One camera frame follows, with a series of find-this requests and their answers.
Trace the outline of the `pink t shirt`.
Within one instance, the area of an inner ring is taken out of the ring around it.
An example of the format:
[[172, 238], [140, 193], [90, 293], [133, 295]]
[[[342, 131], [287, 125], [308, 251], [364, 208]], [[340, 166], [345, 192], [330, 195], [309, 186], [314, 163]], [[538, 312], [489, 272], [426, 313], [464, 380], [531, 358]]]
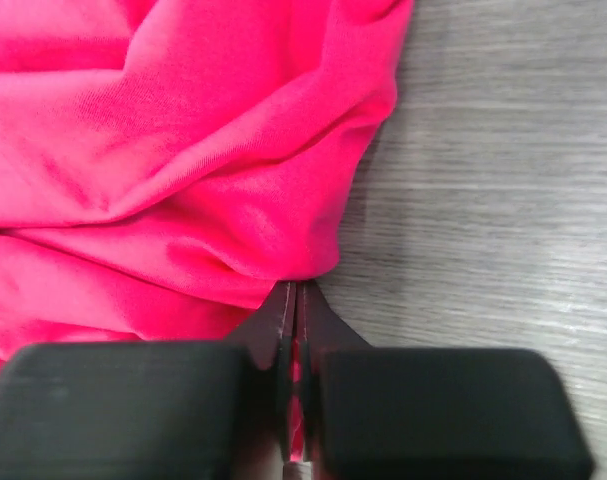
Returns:
[[409, 1], [0, 1], [0, 366], [215, 338], [338, 262]]

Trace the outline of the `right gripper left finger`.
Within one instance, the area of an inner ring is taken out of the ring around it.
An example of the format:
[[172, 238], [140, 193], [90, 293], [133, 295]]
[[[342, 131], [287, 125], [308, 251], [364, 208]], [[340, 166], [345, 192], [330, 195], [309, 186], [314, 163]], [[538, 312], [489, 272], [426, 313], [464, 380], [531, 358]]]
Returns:
[[279, 479], [296, 300], [225, 338], [40, 343], [0, 370], [0, 479]]

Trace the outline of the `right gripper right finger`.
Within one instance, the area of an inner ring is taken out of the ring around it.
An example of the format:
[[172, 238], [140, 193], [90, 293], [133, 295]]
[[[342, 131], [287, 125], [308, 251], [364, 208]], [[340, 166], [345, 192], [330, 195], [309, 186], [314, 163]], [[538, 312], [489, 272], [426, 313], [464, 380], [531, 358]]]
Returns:
[[520, 348], [375, 347], [297, 289], [316, 479], [589, 479], [596, 463], [547, 358]]

